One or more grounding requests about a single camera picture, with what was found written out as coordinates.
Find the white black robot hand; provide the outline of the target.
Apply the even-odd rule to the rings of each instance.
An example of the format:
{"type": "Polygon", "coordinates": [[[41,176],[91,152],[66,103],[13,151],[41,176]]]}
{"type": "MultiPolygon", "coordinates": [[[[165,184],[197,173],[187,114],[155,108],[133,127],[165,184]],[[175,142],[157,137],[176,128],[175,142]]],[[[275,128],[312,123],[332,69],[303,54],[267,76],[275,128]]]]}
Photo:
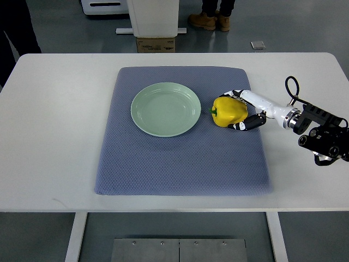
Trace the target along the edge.
{"type": "Polygon", "coordinates": [[[220,97],[230,97],[256,108],[256,114],[227,126],[235,130],[255,129],[264,125],[268,118],[275,119],[280,127],[289,129],[294,127],[301,115],[300,111],[293,105],[281,106],[250,90],[232,90],[220,95],[220,97]]]}

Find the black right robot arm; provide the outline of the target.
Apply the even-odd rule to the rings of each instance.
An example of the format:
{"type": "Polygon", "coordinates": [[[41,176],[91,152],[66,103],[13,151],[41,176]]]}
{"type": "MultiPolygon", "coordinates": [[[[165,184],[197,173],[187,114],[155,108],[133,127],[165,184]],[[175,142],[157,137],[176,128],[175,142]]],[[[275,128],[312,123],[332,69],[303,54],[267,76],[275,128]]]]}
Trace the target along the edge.
{"type": "Polygon", "coordinates": [[[316,165],[329,166],[338,159],[348,162],[348,121],[300,99],[294,76],[286,78],[285,87],[291,97],[289,106],[300,102],[303,111],[292,109],[282,126],[300,136],[298,145],[314,154],[316,165]]]}

